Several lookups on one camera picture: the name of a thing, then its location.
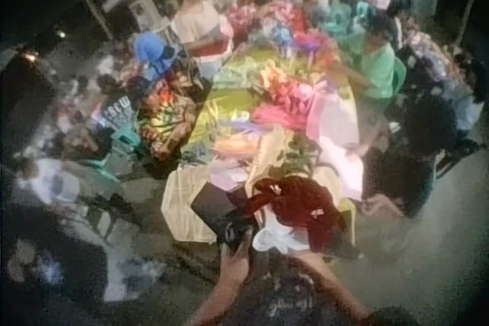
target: black shirt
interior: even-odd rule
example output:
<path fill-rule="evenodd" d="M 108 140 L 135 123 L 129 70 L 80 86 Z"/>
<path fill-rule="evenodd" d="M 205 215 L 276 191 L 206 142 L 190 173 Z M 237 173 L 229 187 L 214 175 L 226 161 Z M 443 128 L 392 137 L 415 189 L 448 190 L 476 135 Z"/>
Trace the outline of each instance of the black shirt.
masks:
<path fill-rule="evenodd" d="M 381 193 L 388 198 L 402 199 L 399 209 L 407 216 L 415 216 L 432 191 L 435 164 L 421 161 L 390 147 L 385 153 L 370 149 L 364 158 L 363 199 Z"/>

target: light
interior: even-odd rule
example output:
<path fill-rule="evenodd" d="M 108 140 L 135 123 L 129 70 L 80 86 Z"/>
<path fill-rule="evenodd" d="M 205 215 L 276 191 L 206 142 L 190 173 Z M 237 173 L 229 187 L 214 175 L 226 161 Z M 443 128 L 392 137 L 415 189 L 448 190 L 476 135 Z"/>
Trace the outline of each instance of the light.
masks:
<path fill-rule="evenodd" d="M 24 57 L 29 60 L 31 63 L 33 63 L 34 61 L 36 61 L 37 57 L 32 54 L 32 53 L 25 53 L 24 54 Z"/>

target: leaf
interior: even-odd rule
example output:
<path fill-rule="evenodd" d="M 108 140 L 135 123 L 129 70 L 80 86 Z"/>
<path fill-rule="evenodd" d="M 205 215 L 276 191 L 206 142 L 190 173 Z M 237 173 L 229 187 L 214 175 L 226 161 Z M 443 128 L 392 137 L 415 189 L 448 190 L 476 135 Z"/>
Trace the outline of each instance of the leaf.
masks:
<path fill-rule="evenodd" d="M 327 162 L 320 162 L 316 165 L 316 167 L 328 167 L 328 168 L 331 168 L 333 170 L 333 172 L 335 173 L 335 175 L 337 177 L 339 177 L 339 172 L 338 170 L 336 169 L 336 167 L 334 167 L 331 163 L 327 163 Z"/>
<path fill-rule="evenodd" d="M 296 159 L 299 159 L 300 158 L 299 154 L 293 153 L 293 152 L 287 153 L 285 155 L 285 157 L 287 157 L 287 159 L 289 159 L 289 160 L 296 160 Z"/>

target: ground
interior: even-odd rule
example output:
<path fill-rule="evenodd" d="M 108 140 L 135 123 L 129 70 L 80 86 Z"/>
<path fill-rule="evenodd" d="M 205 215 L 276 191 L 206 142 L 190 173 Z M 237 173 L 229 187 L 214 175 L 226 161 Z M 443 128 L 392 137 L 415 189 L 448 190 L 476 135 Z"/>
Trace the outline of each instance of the ground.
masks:
<path fill-rule="evenodd" d="M 474 138 L 487 141 L 487 114 Z M 421 324 L 451 324 L 473 302 L 484 285 L 489 228 L 489 153 L 460 162 L 440 179 L 418 221 L 406 228 L 372 218 L 357 220 L 358 261 L 337 261 L 333 271 L 351 292 L 372 309 L 402 305 Z M 122 228 L 111 236 L 114 248 L 174 259 L 173 239 L 160 213 L 164 181 L 125 183 L 125 197 L 142 218 L 144 232 Z M 215 247 L 192 250 L 212 257 Z M 108 305 L 115 324 L 182 324 L 206 298 L 211 284 L 179 268 L 146 296 Z"/>

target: mint green shirt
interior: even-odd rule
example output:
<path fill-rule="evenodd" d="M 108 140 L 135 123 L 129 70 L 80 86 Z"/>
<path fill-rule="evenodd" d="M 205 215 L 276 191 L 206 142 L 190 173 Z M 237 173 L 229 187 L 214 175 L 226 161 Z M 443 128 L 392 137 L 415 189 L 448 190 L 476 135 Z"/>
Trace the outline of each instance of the mint green shirt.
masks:
<path fill-rule="evenodd" d="M 392 46 L 387 43 L 379 50 L 365 55 L 364 38 L 365 32 L 351 34 L 340 43 L 340 47 L 350 56 L 350 65 L 373 85 L 365 89 L 363 94 L 372 98 L 390 98 L 395 60 Z"/>

